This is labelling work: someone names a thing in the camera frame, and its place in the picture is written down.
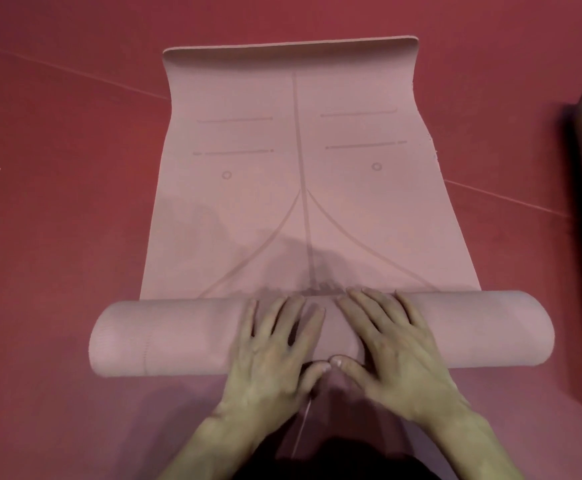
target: curved line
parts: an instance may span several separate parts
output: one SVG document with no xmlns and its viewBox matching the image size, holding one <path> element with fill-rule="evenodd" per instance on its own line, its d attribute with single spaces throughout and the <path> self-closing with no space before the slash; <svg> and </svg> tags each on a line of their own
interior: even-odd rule
<svg viewBox="0 0 582 480">
<path fill-rule="evenodd" d="M 231 271 L 229 271 L 228 273 L 224 274 L 224 276 L 222 278 L 220 278 L 219 280 L 217 280 L 215 283 L 213 283 L 212 285 L 210 285 L 207 289 L 205 289 L 204 291 L 202 291 L 199 295 L 198 298 L 204 298 L 207 294 L 209 294 L 212 290 L 215 289 L 215 287 L 217 287 L 218 285 L 220 285 L 222 282 L 226 281 L 227 279 L 231 278 L 232 276 L 234 276 L 235 274 L 237 274 L 239 271 L 242 270 L 242 268 L 244 268 L 245 266 L 247 266 L 247 264 L 249 262 L 251 262 L 254 258 L 256 258 L 262 251 L 264 251 L 264 249 L 267 248 L 267 246 L 269 244 L 271 244 L 271 242 L 273 242 L 273 240 L 278 236 L 278 234 L 280 233 L 280 231 L 282 230 L 282 227 L 285 226 L 285 224 L 287 223 L 288 218 L 291 216 L 291 212 L 293 212 L 293 209 L 295 209 L 295 204 L 297 203 L 297 200 L 300 198 L 300 192 L 298 191 L 297 195 L 295 196 L 295 199 L 293 200 L 293 203 L 291 204 L 291 208 L 288 210 L 287 215 L 285 216 L 284 219 L 282 219 L 282 222 L 280 222 L 280 225 L 271 233 L 271 235 L 267 238 L 266 241 L 264 241 L 262 243 L 262 245 L 256 249 L 255 251 L 253 251 L 249 256 L 247 256 L 244 260 L 242 260 L 240 263 L 237 264 L 237 266 L 234 266 Z"/>
<path fill-rule="evenodd" d="M 311 197 L 311 200 L 315 203 L 315 205 L 318 207 L 319 211 L 324 214 L 324 217 L 326 217 L 328 219 L 328 221 L 333 224 L 335 226 L 335 228 L 337 228 L 337 230 L 339 230 L 341 233 L 344 234 L 345 237 L 348 237 L 349 240 L 351 240 L 351 242 L 353 242 L 354 244 L 357 244 L 359 247 L 361 247 L 363 250 L 365 250 L 367 253 L 369 253 L 370 255 L 375 256 L 376 258 L 378 258 L 379 260 L 385 262 L 386 264 L 394 267 L 395 269 L 398 269 L 399 271 L 401 271 L 404 274 L 407 274 L 408 276 L 410 276 L 411 278 L 419 281 L 420 283 L 432 288 L 435 291 L 439 291 L 439 289 L 433 284 L 430 283 L 428 281 L 426 281 L 424 278 L 422 278 L 419 274 L 414 273 L 413 271 L 405 268 L 404 266 L 400 266 L 399 264 L 397 264 L 395 261 L 390 260 L 387 257 L 382 256 L 380 253 L 378 253 L 377 251 L 372 250 L 369 246 L 367 246 L 366 244 L 364 244 L 363 242 L 359 241 L 358 239 L 356 239 L 355 237 L 353 237 L 350 233 L 348 233 L 340 224 L 337 223 L 337 221 L 331 217 L 330 215 L 328 215 L 328 212 L 326 210 L 324 210 L 324 208 L 319 204 L 319 202 L 317 201 L 317 199 L 313 196 L 313 194 L 311 193 L 310 190 L 307 189 L 306 191 L 309 196 Z"/>
</svg>

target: vertical center line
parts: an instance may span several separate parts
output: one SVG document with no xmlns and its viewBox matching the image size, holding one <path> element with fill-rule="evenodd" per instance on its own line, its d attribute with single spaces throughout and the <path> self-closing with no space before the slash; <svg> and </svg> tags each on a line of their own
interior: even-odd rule
<svg viewBox="0 0 582 480">
<path fill-rule="evenodd" d="M 297 104 L 297 76 L 291 73 L 293 78 L 293 114 L 295 116 L 295 139 L 297 142 L 297 161 L 300 166 L 300 191 L 302 193 L 302 208 L 304 209 L 304 230 L 306 232 L 306 253 L 309 259 L 309 284 L 311 288 L 317 288 L 315 278 L 315 263 L 313 261 L 313 244 L 311 242 L 311 226 L 309 224 L 309 201 L 306 194 L 306 177 L 304 176 L 304 160 L 302 157 L 302 135 L 300 134 L 300 109 Z"/>
</svg>

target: person's left hand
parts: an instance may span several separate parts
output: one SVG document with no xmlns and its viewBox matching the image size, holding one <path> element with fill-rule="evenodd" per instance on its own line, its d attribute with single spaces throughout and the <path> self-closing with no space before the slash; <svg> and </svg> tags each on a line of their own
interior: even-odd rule
<svg viewBox="0 0 582 480">
<path fill-rule="evenodd" d="M 318 342 L 323 308 L 311 316 L 293 346 L 288 346 L 304 301 L 301 296 L 276 299 L 255 336 L 257 301 L 249 304 L 242 320 L 235 357 L 215 415 L 243 428 L 256 443 L 254 446 L 299 410 L 315 383 L 330 369 L 328 362 L 316 362 L 300 377 L 302 364 Z"/>
</svg>

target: red mat floor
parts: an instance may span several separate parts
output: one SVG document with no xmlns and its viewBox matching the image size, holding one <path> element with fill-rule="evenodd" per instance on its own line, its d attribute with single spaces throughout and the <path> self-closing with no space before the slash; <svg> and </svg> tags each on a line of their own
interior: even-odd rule
<svg viewBox="0 0 582 480">
<path fill-rule="evenodd" d="M 482 287 L 527 291 L 554 321 L 554 354 L 524 374 L 582 404 L 582 243 L 556 123 L 582 94 L 582 0 L 0 0 L 0 478 L 128 477 L 151 441 L 120 438 L 186 395 L 99 379 L 87 357 L 103 308 L 139 295 L 162 49 L 403 34 L 421 40 L 415 99 Z M 134 422 L 158 386 L 174 394 Z"/>
</svg>

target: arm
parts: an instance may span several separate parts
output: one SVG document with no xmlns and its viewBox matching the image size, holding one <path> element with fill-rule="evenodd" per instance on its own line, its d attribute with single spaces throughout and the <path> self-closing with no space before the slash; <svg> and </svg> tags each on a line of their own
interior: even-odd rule
<svg viewBox="0 0 582 480">
<path fill-rule="evenodd" d="M 222 401 L 158 480 L 225 480 L 249 459 L 266 436 L 290 419 L 324 372 L 313 363 L 300 377 L 303 362 L 318 341 L 324 309 L 317 310 L 295 340 L 288 338 L 304 299 L 279 298 L 253 337 L 257 301 L 246 310 Z"/>
<path fill-rule="evenodd" d="M 367 397 L 419 424 L 462 480 L 522 479 L 486 419 L 458 391 L 424 318 L 405 296 L 396 298 L 351 289 L 338 299 L 373 356 L 376 377 L 349 357 L 331 362 Z"/>
</svg>

